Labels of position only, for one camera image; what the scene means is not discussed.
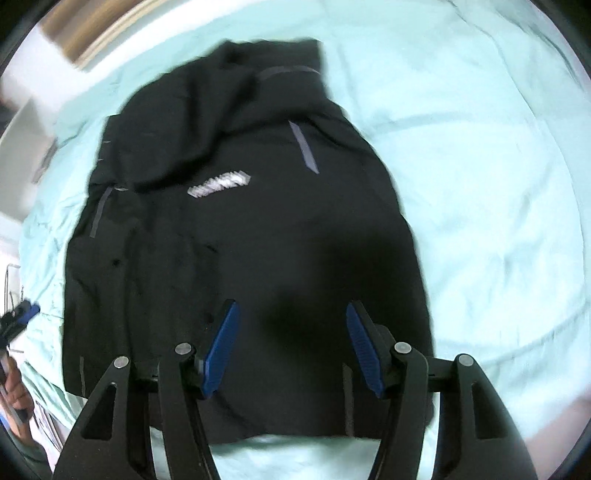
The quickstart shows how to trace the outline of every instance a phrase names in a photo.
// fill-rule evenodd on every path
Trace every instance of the silver screw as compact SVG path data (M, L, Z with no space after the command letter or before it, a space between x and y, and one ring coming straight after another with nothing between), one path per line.
M407 342L398 342L394 345L394 350L398 353L410 353L413 347L411 347Z
M185 343L179 343L176 346L176 348L174 349L174 351L177 352L179 355L186 355L192 349L193 349L193 347L191 346L191 344L185 342Z
M127 364L129 363L129 358L127 358L126 356L119 356L115 359L115 368L123 368L123 367L127 367Z
M474 365L474 359L470 356L470 355L460 355L460 358L458 359L458 361L464 366L464 367L471 367L472 365Z

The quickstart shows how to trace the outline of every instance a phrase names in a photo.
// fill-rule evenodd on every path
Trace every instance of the person's arm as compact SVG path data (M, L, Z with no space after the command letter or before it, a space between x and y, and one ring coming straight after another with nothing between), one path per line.
M50 480L53 473L47 461L47 454L43 447L33 439L31 427L29 426L29 422L33 417L33 410L35 409L33 398L22 383L21 371L18 369L14 358L9 357L8 363L10 372L4 385L8 393L7 403L17 410L26 410L28 420L19 427L12 416L5 411L3 402L1 401L0 412L4 415L10 426L8 434L25 461L41 480Z

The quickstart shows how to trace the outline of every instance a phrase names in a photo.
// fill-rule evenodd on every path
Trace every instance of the black jacket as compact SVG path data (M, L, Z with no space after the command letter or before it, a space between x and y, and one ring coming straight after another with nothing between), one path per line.
M429 316L388 172L320 73L315 41L228 42L109 119L67 252L69 392L88 396L119 355L198 343L235 299L239 336L200 405L211 443L380 435L387 404L362 381L346 305L425 355Z

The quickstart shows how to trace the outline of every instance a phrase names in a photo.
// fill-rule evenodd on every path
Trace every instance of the wrinkled sheet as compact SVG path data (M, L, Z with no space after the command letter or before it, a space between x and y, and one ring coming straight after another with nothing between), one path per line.
M222 40L313 37L330 96L392 173L436 355L473 355L522 435L536 434L591 372L589 79L540 18L527 0L270 0L167 40L70 102L20 245L25 295L43 311L22 366L34 397L67 427L82 407L61 390L64 259L107 116ZM436 439L434 422L421 479ZM162 463L156 432L152 441ZM262 437L212 451L226 479L356 480L377 446Z

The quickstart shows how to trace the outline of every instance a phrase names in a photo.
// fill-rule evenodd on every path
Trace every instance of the dark sleeve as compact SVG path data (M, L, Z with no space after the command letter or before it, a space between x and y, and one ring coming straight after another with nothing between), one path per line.
M21 452L27 465L31 467L31 470L35 472L40 480L51 480L53 473L49 467L47 454L43 447L37 442L35 442L35 446L25 445L12 433L12 431L10 431L10 429L8 429L7 432L18 451Z

